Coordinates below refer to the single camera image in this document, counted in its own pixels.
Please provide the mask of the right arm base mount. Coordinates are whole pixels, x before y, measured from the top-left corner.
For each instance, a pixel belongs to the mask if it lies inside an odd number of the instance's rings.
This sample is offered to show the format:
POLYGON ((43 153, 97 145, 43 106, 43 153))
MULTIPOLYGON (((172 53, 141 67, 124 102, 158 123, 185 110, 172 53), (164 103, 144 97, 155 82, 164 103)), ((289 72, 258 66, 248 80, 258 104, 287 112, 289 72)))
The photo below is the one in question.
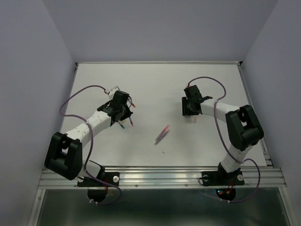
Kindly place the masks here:
POLYGON ((235 186, 243 186, 245 184, 244 176, 240 168, 234 172, 226 172, 219 163, 216 171, 203 171, 198 182, 207 187, 216 186, 215 189, 216 197, 221 201, 236 202, 235 186))

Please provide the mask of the green pen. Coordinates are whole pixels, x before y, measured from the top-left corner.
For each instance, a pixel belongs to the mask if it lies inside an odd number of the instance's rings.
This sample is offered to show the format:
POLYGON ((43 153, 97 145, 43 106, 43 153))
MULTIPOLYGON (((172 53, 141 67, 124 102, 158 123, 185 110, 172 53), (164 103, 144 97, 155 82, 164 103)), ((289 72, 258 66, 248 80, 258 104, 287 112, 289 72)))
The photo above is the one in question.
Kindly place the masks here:
POLYGON ((121 126, 122 129, 125 129, 125 127, 123 126, 123 124, 120 121, 118 121, 118 123, 119 123, 119 125, 121 126))

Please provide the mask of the orange brown pen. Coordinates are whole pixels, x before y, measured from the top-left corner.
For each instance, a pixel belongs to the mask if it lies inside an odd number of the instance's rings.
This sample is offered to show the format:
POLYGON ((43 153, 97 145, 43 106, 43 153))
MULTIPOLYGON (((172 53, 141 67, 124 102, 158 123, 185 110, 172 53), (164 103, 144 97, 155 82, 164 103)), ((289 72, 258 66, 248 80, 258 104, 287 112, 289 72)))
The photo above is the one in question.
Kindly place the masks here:
POLYGON ((132 106, 133 108, 136 108, 131 97, 128 98, 128 102, 129 102, 130 106, 132 106))

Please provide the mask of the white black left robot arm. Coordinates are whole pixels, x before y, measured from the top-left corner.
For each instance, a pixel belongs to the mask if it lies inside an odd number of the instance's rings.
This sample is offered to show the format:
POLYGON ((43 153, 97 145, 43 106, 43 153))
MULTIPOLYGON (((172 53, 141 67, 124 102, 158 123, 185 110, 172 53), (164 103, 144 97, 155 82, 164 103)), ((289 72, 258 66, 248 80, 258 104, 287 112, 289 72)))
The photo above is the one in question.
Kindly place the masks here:
POLYGON ((133 114, 128 106, 130 95, 116 90, 110 100, 97 108, 90 118, 65 132, 56 132, 50 140, 44 166, 60 176, 73 180, 87 177, 95 186, 104 182, 105 172, 101 165, 89 172, 88 162, 92 153, 94 137, 115 123, 133 114))

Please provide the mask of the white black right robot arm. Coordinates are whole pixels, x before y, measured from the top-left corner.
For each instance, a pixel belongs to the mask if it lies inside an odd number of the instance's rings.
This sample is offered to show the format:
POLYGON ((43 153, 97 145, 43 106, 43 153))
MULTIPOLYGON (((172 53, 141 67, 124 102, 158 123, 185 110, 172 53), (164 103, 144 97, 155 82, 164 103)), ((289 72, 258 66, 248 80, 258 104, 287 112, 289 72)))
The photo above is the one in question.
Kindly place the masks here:
POLYGON ((221 161, 222 169, 216 172, 217 180, 226 184, 233 179, 250 149, 264 137, 257 115, 250 105, 234 106, 220 103, 210 96, 202 96, 196 85, 184 89, 182 115, 207 115, 214 117, 216 125, 223 121, 227 125, 230 146, 221 161))

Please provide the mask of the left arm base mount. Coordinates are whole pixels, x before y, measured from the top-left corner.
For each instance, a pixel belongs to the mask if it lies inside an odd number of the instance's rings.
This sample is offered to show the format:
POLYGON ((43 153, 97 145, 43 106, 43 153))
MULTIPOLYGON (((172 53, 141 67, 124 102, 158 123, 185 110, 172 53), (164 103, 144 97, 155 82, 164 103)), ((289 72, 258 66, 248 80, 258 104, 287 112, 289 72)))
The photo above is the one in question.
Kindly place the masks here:
POLYGON ((104 166, 95 161, 90 160, 87 169, 82 169, 77 179, 77 186, 87 188, 89 202, 97 206, 113 204, 122 196, 120 173, 106 171, 104 166))

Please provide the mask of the red pen clear cap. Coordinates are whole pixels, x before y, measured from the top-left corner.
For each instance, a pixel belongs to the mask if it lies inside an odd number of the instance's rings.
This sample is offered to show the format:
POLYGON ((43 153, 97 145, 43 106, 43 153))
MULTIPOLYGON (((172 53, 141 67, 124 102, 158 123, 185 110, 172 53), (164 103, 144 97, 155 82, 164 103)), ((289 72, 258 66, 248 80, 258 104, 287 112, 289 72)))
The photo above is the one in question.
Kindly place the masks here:
POLYGON ((129 121, 130 121, 131 126, 134 126, 134 123, 133 123, 131 117, 129 117, 129 121))

